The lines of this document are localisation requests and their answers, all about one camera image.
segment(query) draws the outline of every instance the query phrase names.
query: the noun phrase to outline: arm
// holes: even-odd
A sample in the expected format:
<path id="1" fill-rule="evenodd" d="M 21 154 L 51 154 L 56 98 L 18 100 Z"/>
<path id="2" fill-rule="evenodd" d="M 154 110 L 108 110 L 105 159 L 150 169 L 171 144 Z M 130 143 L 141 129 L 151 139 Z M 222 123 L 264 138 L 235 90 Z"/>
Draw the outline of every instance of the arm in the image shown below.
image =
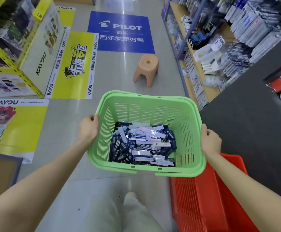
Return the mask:
<path id="1" fill-rule="evenodd" d="M 221 139 L 202 125 L 202 152 L 260 232 L 281 231 L 281 196 L 220 155 Z"/>
<path id="2" fill-rule="evenodd" d="M 74 145 L 0 195 L 0 232 L 35 231 L 98 132 L 99 116 L 84 118 Z"/>

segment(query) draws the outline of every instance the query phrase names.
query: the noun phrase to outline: small plastic stool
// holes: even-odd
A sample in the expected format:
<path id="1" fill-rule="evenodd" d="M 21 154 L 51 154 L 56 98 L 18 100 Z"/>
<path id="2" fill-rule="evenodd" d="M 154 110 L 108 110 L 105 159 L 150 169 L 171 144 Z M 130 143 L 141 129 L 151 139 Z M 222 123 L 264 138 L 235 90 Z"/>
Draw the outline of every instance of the small plastic stool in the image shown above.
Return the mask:
<path id="1" fill-rule="evenodd" d="M 158 74 L 159 59 L 154 54 L 144 54 L 140 59 L 136 72 L 134 74 L 133 81 L 137 81 L 139 76 L 143 74 L 147 79 L 147 88 L 153 85 L 153 79 Z"/>

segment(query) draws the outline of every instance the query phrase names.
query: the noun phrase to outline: tiled floor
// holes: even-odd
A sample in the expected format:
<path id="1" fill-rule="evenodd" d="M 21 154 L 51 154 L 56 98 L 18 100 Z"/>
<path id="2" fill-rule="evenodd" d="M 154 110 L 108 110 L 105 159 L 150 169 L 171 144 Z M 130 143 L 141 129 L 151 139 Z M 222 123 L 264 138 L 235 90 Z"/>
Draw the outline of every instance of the tiled floor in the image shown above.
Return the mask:
<path id="1" fill-rule="evenodd" d="M 50 100 L 43 129 L 32 164 L 21 167 L 18 180 L 23 179 L 42 165 L 65 151 L 77 137 L 78 123 L 88 114 L 95 113 L 104 93 L 123 90 L 145 95 L 184 96 L 177 64 L 161 19 L 164 0 L 133 0 L 130 15 L 148 16 L 156 55 L 160 60 L 159 75 L 151 88 L 140 78 L 133 83 L 136 66 L 142 56 L 138 53 L 98 51 L 93 88 L 90 100 Z M 87 31 L 90 11 L 108 11 L 105 0 L 96 0 L 96 6 L 58 3 L 77 8 L 72 30 Z M 152 172 L 139 171 L 136 175 L 103 171 L 94 167 L 85 154 L 61 190 L 59 196 L 43 218 L 37 231 L 79 231 L 95 197 L 122 199 L 134 191 L 140 201 L 165 231 L 175 231 L 171 216 L 169 183 L 167 177 L 157 177 Z"/>

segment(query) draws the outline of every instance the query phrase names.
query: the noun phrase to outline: yellow floor sign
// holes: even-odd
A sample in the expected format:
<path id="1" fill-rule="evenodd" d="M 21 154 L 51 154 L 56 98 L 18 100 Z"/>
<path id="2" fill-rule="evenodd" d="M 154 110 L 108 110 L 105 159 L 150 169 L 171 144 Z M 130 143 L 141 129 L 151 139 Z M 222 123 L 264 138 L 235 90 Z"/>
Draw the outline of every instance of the yellow floor sign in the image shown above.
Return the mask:
<path id="1" fill-rule="evenodd" d="M 33 160 L 48 99 L 0 99 L 0 154 Z"/>
<path id="2" fill-rule="evenodd" d="M 45 98 L 91 99 L 99 34 L 65 31 Z"/>
<path id="3" fill-rule="evenodd" d="M 57 6 L 57 11 L 59 13 L 62 25 L 66 30 L 70 30 L 73 24 L 76 8 L 75 7 L 65 7 Z"/>

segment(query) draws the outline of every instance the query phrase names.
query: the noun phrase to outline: green plastic basket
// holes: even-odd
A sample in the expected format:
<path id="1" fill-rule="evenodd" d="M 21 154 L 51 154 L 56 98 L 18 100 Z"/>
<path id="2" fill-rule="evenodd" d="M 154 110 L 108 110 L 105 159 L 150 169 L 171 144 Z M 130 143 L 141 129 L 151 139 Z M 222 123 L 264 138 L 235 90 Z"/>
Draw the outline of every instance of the green plastic basket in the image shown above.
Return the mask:
<path id="1" fill-rule="evenodd" d="M 88 150 L 88 157 L 96 167 L 132 174 L 136 170 L 156 171 L 155 175 L 168 177 L 196 177 L 204 171 L 206 159 L 200 148 L 202 121 L 191 99 L 114 90 L 104 94 L 96 113 L 100 114 L 100 134 Z M 109 162 L 109 143 L 118 121 L 168 125 L 176 137 L 177 150 L 169 156 L 175 159 L 176 167 Z"/>

